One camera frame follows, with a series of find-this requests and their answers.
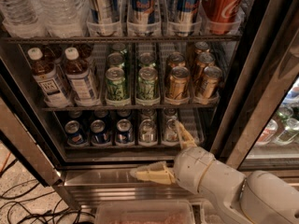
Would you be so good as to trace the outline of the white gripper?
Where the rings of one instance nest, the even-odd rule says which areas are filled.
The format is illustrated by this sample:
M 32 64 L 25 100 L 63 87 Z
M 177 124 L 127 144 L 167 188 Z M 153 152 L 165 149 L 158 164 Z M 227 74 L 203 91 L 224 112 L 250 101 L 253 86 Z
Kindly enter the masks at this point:
M 141 181 L 163 185 L 171 185 L 177 181 L 181 188 L 197 194 L 204 172 L 216 159 L 212 153 L 196 146 L 194 138 L 180 121 L 176 120 L 175 125 L 183 150 L 175 157 L 173 169 L 168 168 L 165 161 L 158 161 L 133 168 L 130 175 Z

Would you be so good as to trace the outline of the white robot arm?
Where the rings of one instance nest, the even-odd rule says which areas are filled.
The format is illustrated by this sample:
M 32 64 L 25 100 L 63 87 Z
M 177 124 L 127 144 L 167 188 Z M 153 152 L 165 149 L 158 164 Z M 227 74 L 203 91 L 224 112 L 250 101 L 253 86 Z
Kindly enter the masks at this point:
M 178 184 L 207 199 L 226 224 L 299 224 L 299 191 L 266 171 L 244 175 L 217 161 L 175 122 L 181 151 L 169 168 L 164 161 L 130 171 L 138 180 Z

